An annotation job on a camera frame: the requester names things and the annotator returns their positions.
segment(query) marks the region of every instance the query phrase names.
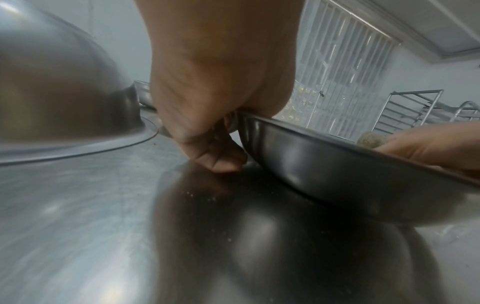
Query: metal bowl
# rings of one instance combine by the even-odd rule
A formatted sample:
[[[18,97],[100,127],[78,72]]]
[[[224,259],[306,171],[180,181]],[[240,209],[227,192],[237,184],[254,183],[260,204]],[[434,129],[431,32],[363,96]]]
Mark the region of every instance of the metal bowl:
[[[118,148],[156,132],[140,117],[133,81],[91,36],[24,1],[0,1],[0,164]]]
[[[397,224],[480,216],[480,184],[274,119],[238,113],[246,151],[322,202]]]

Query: metal tray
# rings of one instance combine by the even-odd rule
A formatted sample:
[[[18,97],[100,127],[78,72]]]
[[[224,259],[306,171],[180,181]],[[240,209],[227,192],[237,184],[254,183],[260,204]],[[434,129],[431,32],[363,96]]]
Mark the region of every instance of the metal tray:
[[[293,188],[375,219],[428,225],[480,217],[480,183],[274,119],[238,113],[246,151]]]

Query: metal rack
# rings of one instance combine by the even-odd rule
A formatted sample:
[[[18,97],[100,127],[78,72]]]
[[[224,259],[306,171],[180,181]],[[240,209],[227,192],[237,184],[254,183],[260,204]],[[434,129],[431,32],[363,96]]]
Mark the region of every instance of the metal rack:
[[[388,97],[373,132],[390,135],[429,124],[480,120],[480,106],[466,101],[451,107],[439,101],[443,90],[393,92]]]

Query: metal countertop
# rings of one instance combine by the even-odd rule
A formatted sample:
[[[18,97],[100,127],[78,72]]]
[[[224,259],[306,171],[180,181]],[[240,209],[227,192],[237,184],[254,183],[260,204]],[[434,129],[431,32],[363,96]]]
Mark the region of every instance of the metal countertop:
[[[314,202],[161,135],[0,167],[0,302],[479,303],[480,222],[414,229]]]

